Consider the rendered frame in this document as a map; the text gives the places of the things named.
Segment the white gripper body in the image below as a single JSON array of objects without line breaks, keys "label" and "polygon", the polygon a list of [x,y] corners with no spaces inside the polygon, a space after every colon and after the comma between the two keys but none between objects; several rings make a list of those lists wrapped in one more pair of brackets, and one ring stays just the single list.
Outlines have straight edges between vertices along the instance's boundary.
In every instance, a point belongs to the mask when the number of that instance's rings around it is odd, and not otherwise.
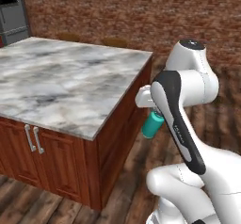
[{"label": "white gripper body", "polygon": [[155,103],[153,102],[151,96],[151,86],[145,85],[138,90],[138,93],[135,97],[135,102],[139,108],[153,108]]}]

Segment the grey steel oven unit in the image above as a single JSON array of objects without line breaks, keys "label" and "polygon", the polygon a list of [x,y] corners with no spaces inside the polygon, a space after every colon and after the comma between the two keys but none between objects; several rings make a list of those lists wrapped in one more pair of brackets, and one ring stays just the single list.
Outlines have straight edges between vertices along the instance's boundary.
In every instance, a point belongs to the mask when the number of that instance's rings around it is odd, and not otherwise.
[{"label": "grey steel oven unit", "polygon": [[30,37],[24,0],[0,0],[0,45]]}]

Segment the wooden island cupboard door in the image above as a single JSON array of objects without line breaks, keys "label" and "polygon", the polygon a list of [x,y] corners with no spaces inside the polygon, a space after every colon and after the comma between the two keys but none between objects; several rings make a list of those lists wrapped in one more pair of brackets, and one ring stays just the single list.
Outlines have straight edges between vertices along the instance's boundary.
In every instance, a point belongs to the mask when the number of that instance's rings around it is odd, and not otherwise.
[{"label": "wooden island cupboard door", "polygon": [[39,127],[42,166],[50,189],[59,196],[88,204],[86,178],[80,173],[76,157],[76,138]]},{"label": "wooden island cupboard door", "polygon": [[24,183],[40,187],[40,177],[24,125],[14,120],[0,118],[0,142],[4,146],[14,177]]}]

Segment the marble-topped wooden kitchen island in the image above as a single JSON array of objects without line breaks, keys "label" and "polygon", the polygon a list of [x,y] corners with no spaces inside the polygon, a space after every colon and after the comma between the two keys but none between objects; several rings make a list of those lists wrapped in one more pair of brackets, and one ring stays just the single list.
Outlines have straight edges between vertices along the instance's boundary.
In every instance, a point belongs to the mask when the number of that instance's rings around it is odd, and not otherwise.
[{"label": "marble-topped wooden kitchen island", "polygon": [[[76,138],[84,205],[105,206],[147,115],[135,97],[151,68],[151,53],[126,48],[31,37],[0,49],[0,118],[30,125],[40,188],[53,192],[34,126]],[[16,179],[1,142],[0,173]]]}]

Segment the brown wooden stool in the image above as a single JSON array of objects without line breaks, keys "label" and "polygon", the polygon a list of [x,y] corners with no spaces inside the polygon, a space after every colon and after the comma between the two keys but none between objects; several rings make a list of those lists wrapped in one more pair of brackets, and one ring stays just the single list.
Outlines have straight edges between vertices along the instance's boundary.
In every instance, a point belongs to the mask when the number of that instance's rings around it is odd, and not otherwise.
[{"label": "brown wooden stool", "polygon": [[59,33],[57,36],[60,40],[74,41],[74,42],[79,41],[79,36],[73,33]]},{"label": "brown wooden stool", "polygon": [[126,48],[127,41],[120,38],[104,38],[103,44],[111,47]]}]

